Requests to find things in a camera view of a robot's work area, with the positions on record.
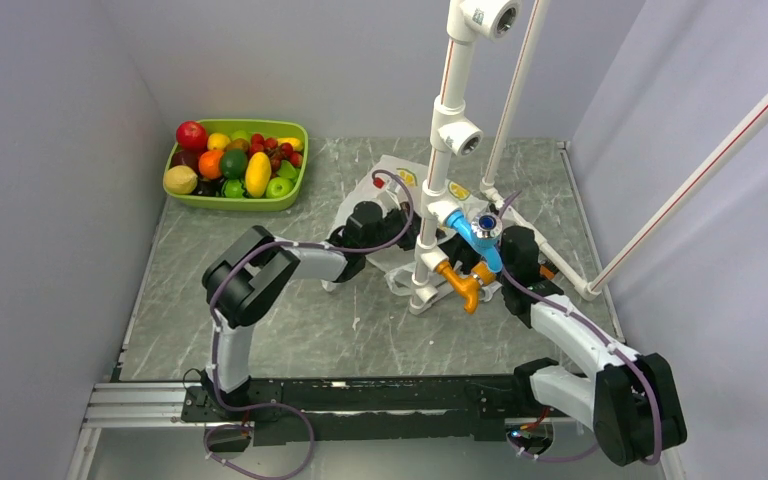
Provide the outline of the white printed plastic bag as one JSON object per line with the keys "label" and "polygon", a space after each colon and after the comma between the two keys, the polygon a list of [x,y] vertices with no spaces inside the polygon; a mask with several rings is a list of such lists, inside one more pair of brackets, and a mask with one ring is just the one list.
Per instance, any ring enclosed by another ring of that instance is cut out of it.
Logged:
{"label": "white printed plastic bag", "polygon": [[[397,296],[410,296],[412,273],[415,267],[413,249],[421,223],[420,196],[421,181],[426,167],[414,162],[383,155],[373,170],[386,170],[398,174],[407,191],[402,190],[389,176],[370,176],[361,180],[354,190],[340,204],[335,216],[329,242],[336,240],[349,248],[368,248],[391,240],[407,221],[408,199],[415,202],[415,212],[405,236],[386,250],[367,254],[363,267],[374,267],[384,273],[390,292]],[[463,208],[471,220],[487,206],[487,202],[476,200],[469,190],[451,181],[446,181],[448,194]],[[459,274],[468,274],[481,257],[454,230],[441,225],[438,227],[437,242],[449,258],[450,264]]]}

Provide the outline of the pale yellow fake lemon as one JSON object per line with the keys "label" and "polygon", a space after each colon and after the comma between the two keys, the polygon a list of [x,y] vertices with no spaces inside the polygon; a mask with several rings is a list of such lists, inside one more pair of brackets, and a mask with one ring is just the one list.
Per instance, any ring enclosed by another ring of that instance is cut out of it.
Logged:
{"label": "pale yellow fake lemon", "polygon": [[164,173],[162,183],[168,194],[189,195],[198,186],[199,176],[189,166],[177,165]]}

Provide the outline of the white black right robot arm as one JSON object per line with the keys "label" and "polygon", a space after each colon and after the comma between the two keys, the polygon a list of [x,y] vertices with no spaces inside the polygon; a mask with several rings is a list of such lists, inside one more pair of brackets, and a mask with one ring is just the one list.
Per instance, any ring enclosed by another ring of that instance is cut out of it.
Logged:
{"label": "white black right robot arm", "polygon": [[448,258],[435,272],[448,282],[470,283],[473,294],[498,285],[509,313],[551,340],[579,369],[573,373],[551,358],[517,366],[510,391],[517,411],[561,411],[588,428],[618,466],[655,463],[664,450],[686,442],[668,361],[657,353],[637,352],[587,318],[555,283],[557,268],[540,261],[532,230],[504,229],[494,247],[502,267],[498,272],[459,235],[446,241],[443,251]]}

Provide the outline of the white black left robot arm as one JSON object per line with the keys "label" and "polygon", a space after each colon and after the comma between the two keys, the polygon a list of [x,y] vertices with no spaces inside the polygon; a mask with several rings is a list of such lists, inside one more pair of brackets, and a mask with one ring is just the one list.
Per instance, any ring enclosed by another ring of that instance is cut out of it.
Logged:
{"label": "white black left robot arm", "polygon": [[363,271],[368,255],[393,245],[409,250],[420,223],[409,202],[385,212],[363,201],[321,243],[283,239],[261,225],[247,230],[202,277],[214,323],[210,361],[201,374],[208,407],[232,420],[250,404],[254,326],[290,281],[345,283]]}

